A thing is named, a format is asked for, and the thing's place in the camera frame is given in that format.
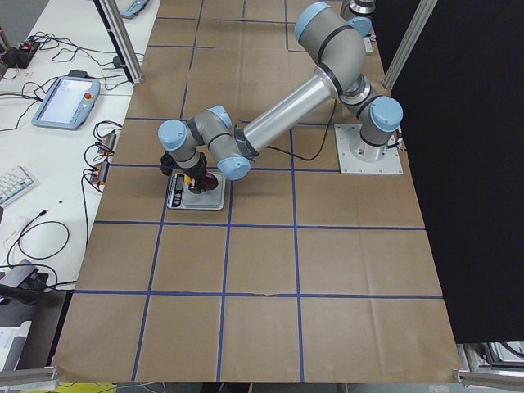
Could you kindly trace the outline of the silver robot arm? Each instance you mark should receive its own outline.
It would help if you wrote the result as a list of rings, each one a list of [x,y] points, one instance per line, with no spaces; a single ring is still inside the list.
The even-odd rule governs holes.
[[[365,38],[372,32],[375,9],[375,0],[348,0],[342,2],[340,16]]]
[[[240,129],[233,127],[223,106],[162,123],[158,138],[165,149],[160,158],[164,175],[181,171],[196,194],[215,189],[218,180],[208,172],[205,154],[197,150],[204,146],[225,179],[243,178],[263,149],[329,99],[342,102],[362,122],[352,147],[356,158],[374,162],[382,157],[404,112],[395,99],[378,94],[364,75],[366,53],[359,31],[327,3],[314,2],[300,14],[294,35],[314,61],[314,73]]]

